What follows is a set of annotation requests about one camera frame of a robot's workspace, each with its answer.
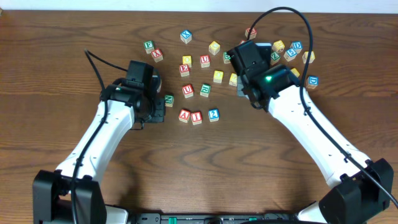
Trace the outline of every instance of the wooden block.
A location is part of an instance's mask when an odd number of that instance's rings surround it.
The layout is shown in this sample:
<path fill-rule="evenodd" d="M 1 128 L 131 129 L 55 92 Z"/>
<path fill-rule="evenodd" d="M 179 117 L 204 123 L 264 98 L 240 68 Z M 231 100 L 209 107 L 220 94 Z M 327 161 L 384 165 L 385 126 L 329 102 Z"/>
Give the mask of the wooden block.
<path fill-rule="evenodd" d="M 192 40 L 192 33 L 189 30 L 184 30 L 180 34 L 180 38 L 184 43 L 189 43 Z"/>
<path fill-rule="evenodd" d="M 191 55 L 182 56 L 182 64 L 192 67 L 192 57 Z"/>
<path fill-rule="evenodd" d="M 231 63 L 231 56 L 229 56 L 227 52 L 224 52 L 223 60 L 224 60 L 224 63 Z"/>
<path fill-rule="evenodd" d="M 231 74 L 231 78 L 229 78 L 229 84 L 231 86 L 238 86 L 238 76 L 235 73 Z"/>
<path fill-rule="evenodd" d="M 249 31 L 250 31 L 250 28 L 247 28 L 247 29 L 246 29 L 246 32 L 244 33 L 244 35 L 246 36 L 246 38 L 247 38 L 247 37 L 248 37 L 248 35 L 249 35 Z M 255 37 L 256 37 L 256 35 L 257 35 L 257 30 L 256 30 L 255 28 L 253 28 L 253 30 L 251 30 L 251 33 L 250 33 L 250 38 L 249 38 L 249 40 L 251 40 L 251 39 L 255 38 Z"/>
<path fill-rule="evenodd" d="M 165 105 L 168 107 L 173 107 L 174 104 L 174 96 L 172 95 L 165 95 L 164 96 Z"/>
<path fill-rule="evenodd" d="M 209 119 L 210 122 L 218 121 L 220 118 L 220 113 L 218 109 L 209 110 Z"/>
<path fill-rule="evenodd" d="M 221 49 L 221 46 L 219 45 L 219 43 L 213 41 L 210 45 L 209 45 L 209 52 L 212 53 L 213 55 L 216 55 Z"/>
<path fill-rule="evenodd" d="M 300 73 L 299 73 L 299 71 L 297 71 L 296 68 L 292 68 L 292 69 L 290 69 L 290 71 L 291 71 L 297 78 L 300 76 Z"/>
<path fill-rule="evenodd" d="M 293 41 L 290 45 L 290 48 L 293 49 L 296 53 L 300 53 L 303 50 L 303 45 L 301 41 Z"/>
<path fill-rule="evenodd" d="M 181 74 L 181 77 L 189 76 L 189 66 L 188 65 L 180 65 L 180 74 Z"/>
<path fill-rule="evenodd" d="M 150 54 L 152 55 L 156 63 L 163 60 L 162 52 L 159 49 L 152 51 Z"/>
<path fill-rule="evenodd" d="M 192 113 L 191 118 L 192 118 L 193 125 L 201 124 L 201 113 L 200 112 Z"/>
<path fill-rule="evenodd" d="M 191 85 L 186 85 L 182 87 L 182 93 L 186 98 L 193 96 L 193 88 Z"/>
<path fill-rule="evenodd" d="M 215 70 L 214 71 L 213 82 L 221 83 L 223 81 L 223 76 L 224 76 L 224 72 Z"/>
<path fill-rule="evenodd" d="M 203 84 L 200 89 L 200 95 L 204 97 L 209 97 L 211 90 L 211 86 L 207 84 Z"/>
<path fill-rule="evenodd" d="M 293 49 L 288 49 L 286 50 L 285 54 L 284 54 L 284 58 L 286 59 L 286 61 L 291 61 L 293 59 L 295 59 L 297 56 L 297 53 L 293 50 Z"/>
<path fill-rule="evenodd" d="M 304 52 L 303 54 L 303 63 L 307 62 L 308 52 Z M 312 52 L 309 63 L 312 63 L 315 60 L 315 54 Z"/>
<path fill-rule="evenodd" d="M 202 68 L 206 68 L 206 67 L 210 66 L 210 56 L 209 55 L 200 56 L 200 66 Z"/>
<path fill-rule="evenodd" d="M 275 65 L 280 59 L 280 56 L 277 52 L 273 52 L 271 54 L 271 65 Z"/>
<path fill-rule="evenodd" d="M 278 54 L 284 51 L 285 45 L 281 40 L 278 40 L 272 45 L 272 50 L 277 52 Z"/>
<path fill-rule="evenodd" d="M 189 121 L 189 117 L 191 117 L 191 112 L 186 110 L 181 110 L 180 115 L 178 118 L 180 121 L 187 123 Z"/>
<path fill-rule="evenodd" d="M 145 47 L 145 51 L 147 52 L 147 54 L 150 54 L 151 52 L 153 52 L 155 50 L 155 44 L 151 40 L 144 42 L 144 47 Z"/>
<path fill-rule="evenodd" d="M 309 77 L 307 78 L 307 81 L 305 82 L 305 87 L 306 87 L 306 88 L 314 89 L 314 88 L 316 88 L 316 87 L 318 86 L 318 84 L 319 84 L 319 79 L 318 79 L 318 77 L 309 76 Z"/>

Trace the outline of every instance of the white wall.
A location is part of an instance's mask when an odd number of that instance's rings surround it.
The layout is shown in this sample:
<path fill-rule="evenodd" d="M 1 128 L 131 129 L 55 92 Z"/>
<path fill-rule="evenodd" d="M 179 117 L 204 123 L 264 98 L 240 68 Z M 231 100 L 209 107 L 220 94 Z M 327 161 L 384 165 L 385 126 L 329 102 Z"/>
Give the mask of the white wall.
<path fill-rule="evenodd" d="M 398 0 L 0 0 L 5 10 L 264 12 L 277 6 L 301 12 L 398 13 Z"/>

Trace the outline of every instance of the wooden tabletop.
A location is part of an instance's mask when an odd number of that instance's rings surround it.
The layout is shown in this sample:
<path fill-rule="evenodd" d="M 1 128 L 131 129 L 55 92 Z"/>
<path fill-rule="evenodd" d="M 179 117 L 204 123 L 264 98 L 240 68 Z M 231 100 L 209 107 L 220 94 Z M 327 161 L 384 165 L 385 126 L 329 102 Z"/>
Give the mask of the wooden tabletop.
<path fill-rule="evenodd" d="M 120 142 L 101 184 L 105 202 L 164 213 L 298 211 L 329 188 L 318 167 L 290 132 L 270 114 L 254 110 L 228 85 L 233 68 L 222 52 L 244 39 L 258 13 L 4 11 L 0 17 L 0 223 L 32 222 L 32 181 L 54 170 L 77 145 L 99 103 L 100 85 L 83 49 L 127 67 L 154 65 L 161 95 L 172 92 L 165 122 L 130 131 Z M 320 77 L 310 96 L 324 115 L 374 161 L 398 169 L 398 16 L 306 14 L 314 35 Z M 258 26 L 256 42 L 301 40 L 307 30 L 294 14 L 272 14 Z M 180 33 L 193 33 L 190 43 Z M 143 41 L 164 53 L 155 63 Z M 221 52 L 210 68 L 199 56 L 212 41 Z M 287 63 L 302 73 L 303 52 Z M 191 55 L 189 77 L 178 65 Z M 96 62 L 105 84 L 125 73 Z M 224 71 L 222 84 L 214 70 Z M 212 85 L 209 98 L 199 95 Z M 182 86 L 195 96 L 185 99 Z M 182 109 L 201 111 L 203 123 L 178 120 Z M 207 111 L 220 110 L 210 123 Z M 393 193 L 398 196 L 398 182 Z M 393 205 L 370 223 L 396 223 Z"/>

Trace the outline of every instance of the alphabet block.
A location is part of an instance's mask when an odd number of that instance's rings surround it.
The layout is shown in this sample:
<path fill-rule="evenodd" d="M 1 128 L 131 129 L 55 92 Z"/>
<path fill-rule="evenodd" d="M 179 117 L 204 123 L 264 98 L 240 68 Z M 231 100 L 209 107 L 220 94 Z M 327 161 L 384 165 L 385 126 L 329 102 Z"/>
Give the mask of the alphabet block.
<path fill-rule="evenodd" d="M 181 110 L 178 118 L 180 119 L 180 121 L 187 123 L 189 121 L 190 115 L 191 115 L 191 112 L 186 111 L 186 110 Z"/>
<path fill-rule="evenodd" d="M 274 42 L 272 45 L 272 50 L 277 52 L 278 54 L 284 51 L 285 45 L 281 40 L 278 40 L 277 42 Z"/>
<path fill-rule="evenodd" d="M 151 52 L 153 52 L 155 50 L 155 44 L 151 40 L 144 42 L 144 47 L 145 47 L 145 51 L 147 52 L 147 54 L 150 54 Z"/>
<path fill-rule="evenodd" d="M 210 122 L 218 121 L 220 118 L 220 114 L 218 109 L 209 110 L 209 120 Z"/>
<path fill-rule="evenodd" d="M 308 52 L 304 52 L 303 54 L 303 63 L 307 62 Z M 312 63 L 315 60 L 315 54 L 312 52 L 309 63 Z"/>
<path fill-rule="evenodd" d="M 294 51 L 293 49 L 288 49 L 286 50 L 285 54 L 284 54 L 284 58 L 286 59 L 286 61 L 291 61 L 293 60 L 295 57 L 297 56 L 296 51 Z"/>
<path fill-rule="evenodd" d="M 184 30 L 180 34 L 180 38 L 184 43 L 189 43 L 192 40 L 192 33 L 189 30 Z"/>
<path fill-rule="evenodd" d="M 290 45 L 290 48 L 293 49 L 296 53 L 300 53 L 303 50 L 303 45 L 301 41 L 293 41 Z"/>
<path fill-rule="evenodd" d="M 223 76 L 224 76 L 224 72 L 215 70 L 214 71 L 213 82 L 221 83 L 223 81 Z"/>
<path fill-rule="evenodd" d="M 168 107 L 173 107 L 174 104 L 174 96 L 172 95 L 165 95 L 164 96 L 165 105 Z"/>
<path fill-rule="evenodd" d="M 246 36 L 246 38 L 247 38 L 247 37 L 248 37 L 248 35 L 249 35 L 249 31 L 250 31 L 250 28 L 247 28 L 247 29 L 246 29 L 246 32 L 244 33 L 244 35 Z M 256 30 L 255 28 L 253 28 L 253 29 L 251 30 L 251 33 L 250 33 L 250 38 L 249 38 L 249 40 L 251 40 L 251 39 L 255 38 L 255 37 L 256 37 L 256 35 L 257 35 L 257 30 Z"/>
<path fill-rule="evenodd" d="M 231 74 L 231 78 L 229 78 L 229 84 L 231 86 L 238 86 L 238 76 L 235 73 Z"/>
<path fill-rule="evenodd" d="M 152 51 L 150 54 L 152 55 L 156 63 L 163 60 L 162 52 L 159 49 Z"/>
<path fill-rule="evenodd" d="M 182 56 L 182 64 L 183 65 L 188 65 L 190 68 L 192 68 L 192 57 L 191 57 L 191 55 Z"/>
<path fill-rule="evenodd" d="M 219 43 L 213 41 L 210 45 L 209 45 L 209 52 L 212 53 L 213 55 L 216 55 L 221 49 L 221 46 Z"/>
<path fill-rule="evenodd" d="M 200 66 L 202 68 L 206 68 L 206 67 L 210 66 L 210 56 L 209 55 L 200 56 Z"/>
<path fill-rule="evenodd" d="M 305 82 L 305 87 L 306 87 L 306 88 L 314 89 L 314 88 L 316 88 L 316 87 L 318 86 L 318 84 L 319 84 L 319 79 L 318 79 L 318 77 L 309 76 L 309 77 L 307 78 L 307 81 Z"/>
<path fill-rule="evenodd" d="M 280 56 L 277 52 L 273 52 L 271 54 L 271 65 L 275 65 L 280 59 Z"/>
<path fill-rule="evenodd" d="M 201 86 L 200 95 L 204 96 L 204 97 L 209 97 L 210 90 L 211 90 L 211 86 L 209 86 L 207 84 L 203 84 Z"/>
<path fill-rule="evenodd" d="M 182 93 L 186 98 L 193 96 L 193 88 L 191 85 L 186 85 L 182 87 Z"/>
<path fill-rule="evenodd" d="M 228 55 L 227 52 L 223 53 L 224 63 L 231 63 L 231 57 Z"/>
<path fill-rule="evenodd" d="M 192 124 L 193 125 L 201 124 L 201 114 L 200 114 L 200 112 L 192 113 L 191 114 L 191 118 L 192 118 Z"/>
<path fill-rule="evenodd" d="M 181 77 L 186 77 L 189 75 L 189 66 L 188 65 L 180 65 L 180 74 Z"/>
<path fill-rule="evenodd" d="M 297 78 L 300 76 L 300 73 L 299 73 L 299 71 L 297 71 L 296 68 L 292 68 L 292 69 L 290 69 L 290 71 L 291 71 Z"/>

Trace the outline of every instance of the brown wood surface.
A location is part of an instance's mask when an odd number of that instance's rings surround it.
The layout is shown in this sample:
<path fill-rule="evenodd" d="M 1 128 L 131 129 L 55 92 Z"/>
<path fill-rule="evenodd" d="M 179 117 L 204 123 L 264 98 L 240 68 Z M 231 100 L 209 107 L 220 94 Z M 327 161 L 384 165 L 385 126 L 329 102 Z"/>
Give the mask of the brown wood surface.
<path fill-rule="evenodd" d="M 0 17 L 0 223 L 31 223 L 32 181 L 54 170 L 91 123 L 100 85 L 83 49 L 122 67 L 130 60 L 155 65 L 161 94 L 175 95 L 165 123 L 130 131 L 120 142 L 101 184 L 106 203 L 165 213 L 256 213 L 300 210 L 328 191 L 318 167 L 278 121 L 251 108 L 228 85 L 232 66 L 222 52 L 244 39 L 258 13 L 4 11 Z M 327 118 L 374 160 L 398 169 L 398 16 L 307 14 L 314 34 L 315 61 L 309 75 L 320 77 L 310 92 Z M 272 14 L 258 26 L 256 42 L 301 40 L 303 22 L 293 14 Z M 189 44 L 180 40 L 193 32 Z M 143 41 L 164 53 L 155 63 Z M 210 68 L 199 56 L 216 40 L 221 52 Z M 301 55 L 287 63 L 302 73 Z M 189 77 L 178 65 L 192 55 Z M 105 83 L 123 72 L 97 63 Z M 213 71 L 224 71 L 221 85 Z M 193 98 L 181 87 L 191 83 Z M 199 95 L 212 85 L 209 98 Z M 201 111 L 192 126 L 178 120 L 182 108 Z M 218 108 L 221 118 L 208 121 Z M 398 182 L 393 192 L 398 195 Z M 390 209 L 370 223 L 396 223 Z"/>

